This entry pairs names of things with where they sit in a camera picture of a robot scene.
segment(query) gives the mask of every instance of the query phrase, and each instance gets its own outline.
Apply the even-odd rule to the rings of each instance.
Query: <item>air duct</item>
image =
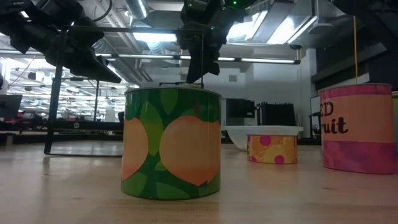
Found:
[[[130,15],[136,19],[145,19],[149,14],[149,7],[145,0],[126,0]]]
[[[97,53],[114,53],[113,48],[104,39],[97,41],[97,43],[93,45],[93,48]],[[125,61],[117,58],[110,63],[128,83],[139,83],[142,81],[140,73],[132,69]]]

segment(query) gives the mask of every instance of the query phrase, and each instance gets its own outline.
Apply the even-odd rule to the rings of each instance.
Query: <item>green can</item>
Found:
[[[126,92],[122,191],[182,200],[220,189],[221,96],[194,88]]]

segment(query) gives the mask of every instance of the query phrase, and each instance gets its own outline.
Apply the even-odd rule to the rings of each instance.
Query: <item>computer monitor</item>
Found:
[[[15,118],[21,101],[22,95],[0,95],[0,118]]]

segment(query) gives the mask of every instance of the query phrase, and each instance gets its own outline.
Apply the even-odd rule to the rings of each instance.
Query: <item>yellow cable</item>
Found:
[[[354,16],[354,57],[355,57],[355,85],[358,84],[358,55],[356,43],[356,17]]]

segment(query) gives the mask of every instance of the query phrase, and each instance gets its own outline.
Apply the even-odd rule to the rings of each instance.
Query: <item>ceiling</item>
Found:
[[[79,0],[84,7],[86,15],[90,18],[101,16],[109,6],[109,0]],[[103,27],[153,27],[157,29],[178,29],[182,26],[180,10],[183,0],[146,0],[150,7],[149,15],[137,21],[131,19],[127,13],[126,0],[113,0],[111,13],[98,22]],[[242,58],[297,58],[297,51],[292,50],[286,42],[309,24],[311,18],[314,20],[303,29],[303,32],[291,42],[291,44],[303,45],[304,47],[324,47],[333,43],[336,39],[352,32],[351,17],[344,15],[327,0],[263,0],[258,1],[248,9],[249,15],[245,18],[245,24],[236,24],[237,31],[230,32],[229,43],[224,45],[220,51],[222,57]],[[152,41],[153,36],[138,38],[135,34],[106,33],[106,47],[97,49],[96,53],[134,53],[153,54],[154,49],[149,47],[147,41]],[[159,42],[163,54],[179,54],[180,48],[174,41]],[[0,35],[0,50],[13,49],[9,45],[9,38]],[[9,81],[12,83],[11,93],[25,94],[22,105],[25,109],[32,108],[43,113],[48,113],[49,98],[51,92],[51,77],[55,68],[45,62],[44,59],[36,57],[10,57],[3,59],[7,63],[10,72]],[[170,78],[179,76],[179,67],[186,71],[189,61],[173,60],[141,60],[123,59],[123,68],[119,63],[112,63],[114,71],[123,78],[121,84],[101,82],[102,88],[99,92],[101,103],[98,108],[99,116],[105,113],[106,108],[115,108],[116,111],[124,109],[124,92],[128,88],[150,85],[151,82],[174,80]],[[251,66],[250,63],[221,62],[222,69],[236,69],[237,73],[244,73]],[[29,72],[35,72],[36,80],[27,77]],[[73,75],[64,72],[64,78]],[[95,85],[88,80],[72,82],[65,80],[61,89],[59,113],[75,113],[85,116],[93,116],[95,106]]]

